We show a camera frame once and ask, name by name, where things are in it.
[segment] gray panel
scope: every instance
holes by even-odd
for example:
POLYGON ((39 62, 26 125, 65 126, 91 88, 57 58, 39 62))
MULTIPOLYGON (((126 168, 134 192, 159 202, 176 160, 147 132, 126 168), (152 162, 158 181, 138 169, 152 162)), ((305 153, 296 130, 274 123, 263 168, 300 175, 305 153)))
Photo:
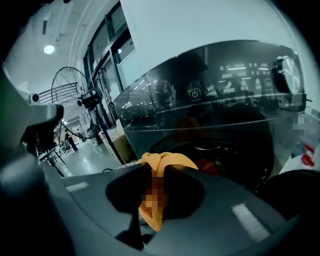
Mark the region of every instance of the gray panel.
POLYGON ((116 236, 129 228, 132 216, 128 213, 118 212, 113 207, 106 197, 106 187, 117 177, 136 168, 136 166, 130 166, 92 175, 67 177, 64 179, 64 182, 66 186, 82 182, 88 184, 85 188, 71 192, 71 196, 85 214, 112 236, 116 236))
POLYGON ((18 146, 34 112, 0 71, 0 147, 18 146))
POLYGON ((96 225, 75 203, 53 167, 47 167, 45 175, 54 204, 72 238, 75 255, 147 255, 121 243, 96 225))
POLYGON ((204 186, 202 204, 188 218, 165 220, 161 231, 145 247, 145 252, 222 256, 254 245, 231 209, 242 203, 246 203, 271 233, 285 223, 285 219, 272 207, 233 181, 198 171, 188 170, 186 173, 204 186))
POLYGON ((57 116, 57 106, 54 104, 34 104, 30 106, 36 113, 30 122, 30 126, 40 125, 52 121, 57 116))

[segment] glass door window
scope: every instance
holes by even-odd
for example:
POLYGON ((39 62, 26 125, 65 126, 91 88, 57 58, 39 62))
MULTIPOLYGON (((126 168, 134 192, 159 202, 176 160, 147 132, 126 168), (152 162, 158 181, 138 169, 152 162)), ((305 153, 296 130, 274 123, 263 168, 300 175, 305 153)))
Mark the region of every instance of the glass door window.
POLYGON ((101 81, 104 85, 104 95, 105 95, 105 101, 104 101, 104 107, 107 107, 109 110, 108 116, 110 119, 112 119, 112 121, 114 122, 114 125, 116 124, 116 120, 117 120, 117 113, 115 110, 115 106, 113 103, 113 99, 111 97, 112 95, 112 89, 113 89, 113 84, 112 87, 110 87, 110 84, 107 82, 107 77, 106 77, 106 66, 102 67, 100 69, 100 77, 101 77, 101 81))
POLYGON ((114 102, 115 98, 120 94, 118 80, 111 61, 108 61, 104 67, 104 75, 107 86, 109 87, 109 95, 114 102))
POLYGON ((122 27, 123 24, 126 23, 126 18, 122 7, 119 6, 112 14, 111 14, 113 31, 116 34, 118 30, 122 27))
POLYGON ((121 63, 130 53, 135 49, 134 42, 130 37, 119 49, 118 49, 118 63, 121 63))
POLYGON ((107 25, 105 22, 103 22, 103 25, 100 26, 99 32, 97 33, 94 41, 92 42, 93 59, 94 59, 95 65, 98 64, 101 58, 101 55, 107 45, 108 45, 107 25))
POLYGON ((100 109, 99 112, 101 112, 101 117, 103 117, 104 121, 107 124, 107 127, 110 128, 115 125, 115 120, 110 114, 110 108, 109 108, 109 102, 110 99, 108 99, 108 89, 104 83, 102 72, 99 71, 97 78, 95 79, 95 86, 97 86, 102 91, 102 102, 99 104, 100 109))

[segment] railing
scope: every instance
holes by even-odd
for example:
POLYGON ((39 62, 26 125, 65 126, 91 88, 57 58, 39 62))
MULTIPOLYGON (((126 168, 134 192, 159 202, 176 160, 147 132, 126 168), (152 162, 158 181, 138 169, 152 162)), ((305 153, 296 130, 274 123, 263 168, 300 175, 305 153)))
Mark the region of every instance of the railing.
POLYGON ((62 86, 53 88, 52 90, 46 90, 39 93, 39 103, 50 104, 50 103, 63 103, 63 102, 77 102, 78 89, 77 82, 64 84, 62 86))

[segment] orange cloth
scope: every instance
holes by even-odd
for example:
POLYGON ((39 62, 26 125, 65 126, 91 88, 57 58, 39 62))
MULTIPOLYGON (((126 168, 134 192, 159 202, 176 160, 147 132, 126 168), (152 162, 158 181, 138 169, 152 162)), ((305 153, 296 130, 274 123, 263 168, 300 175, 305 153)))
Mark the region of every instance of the orange cloth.
POLYGON ((139 164, 148 163, 152 171, 152 190, 146 192, 145 200, 139 207, 139 212, 148 225, 159 231, 163 224, 163 212, 166 207, 163 177, 166 166, 182 165, 197 169, 197 166, 188 157, 179 153, 164 152, 144 153, 139 164))

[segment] washing machine door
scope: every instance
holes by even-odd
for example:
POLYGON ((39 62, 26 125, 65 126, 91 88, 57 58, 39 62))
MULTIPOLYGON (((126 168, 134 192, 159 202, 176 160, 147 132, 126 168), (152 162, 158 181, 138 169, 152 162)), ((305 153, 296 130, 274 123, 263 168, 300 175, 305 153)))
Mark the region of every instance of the washing machine door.
POLYGON ((145 152, 182 153, 201 171, 252 190, 290 156, 306 94, 294 50, 235 40, 165 61, 115 105, 138 158, 145 152), (293 70, 291 76, 286 70, 293 70))

